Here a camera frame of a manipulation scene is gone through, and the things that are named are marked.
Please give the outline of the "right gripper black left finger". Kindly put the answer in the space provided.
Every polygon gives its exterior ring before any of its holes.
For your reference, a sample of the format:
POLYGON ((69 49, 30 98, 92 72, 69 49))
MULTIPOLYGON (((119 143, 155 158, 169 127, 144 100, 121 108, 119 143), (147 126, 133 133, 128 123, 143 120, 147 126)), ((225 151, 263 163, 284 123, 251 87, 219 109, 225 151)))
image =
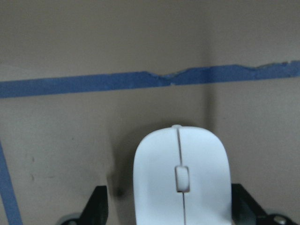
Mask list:
POLYGON ((107 186, 96 186, 82 214, 80 225, 106 225, 108 219, 107 186))

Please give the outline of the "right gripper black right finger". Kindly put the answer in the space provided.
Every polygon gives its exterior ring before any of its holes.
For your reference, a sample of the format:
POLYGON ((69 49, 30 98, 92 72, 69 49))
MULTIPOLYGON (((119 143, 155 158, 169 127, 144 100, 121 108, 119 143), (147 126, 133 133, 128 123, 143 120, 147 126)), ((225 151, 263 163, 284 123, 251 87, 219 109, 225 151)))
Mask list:
POLYGON ((268 214, 239 183, 232 184, 232 220, 236 225, 264 225, 268 214))

